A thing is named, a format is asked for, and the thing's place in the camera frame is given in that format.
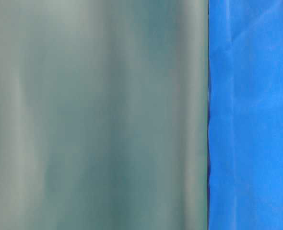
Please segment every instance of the teal satin fabric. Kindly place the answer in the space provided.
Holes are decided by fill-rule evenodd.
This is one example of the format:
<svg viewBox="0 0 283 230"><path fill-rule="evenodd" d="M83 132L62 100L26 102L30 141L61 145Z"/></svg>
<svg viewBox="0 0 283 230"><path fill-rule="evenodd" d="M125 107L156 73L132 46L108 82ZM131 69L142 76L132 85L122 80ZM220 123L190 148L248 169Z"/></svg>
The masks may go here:
<svg viewBox="0 0 283 230"><path fill-rule="evenodd" d="M207 3L0 0L0 230L206 228Z"/></svg>

